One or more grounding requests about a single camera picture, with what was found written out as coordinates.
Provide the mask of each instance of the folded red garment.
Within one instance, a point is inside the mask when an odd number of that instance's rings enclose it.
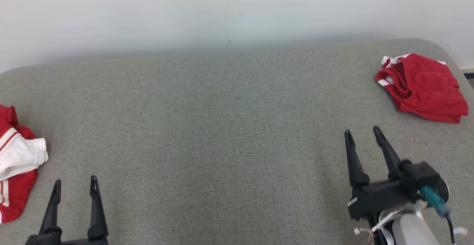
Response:
[[[35,139],[28,128],[19,125],[14,107],[0,105],[0,132],[13,127],[25,139]],[[38,176],[38,169],[0,181],[0,223],[16,220],[25,209],[29,192]]]
[[[391,94],[400,112],[429,120],[459,123],[467,115],[467,102],[445,62],[415,53],[396,58],[384,56],[379,84]]]

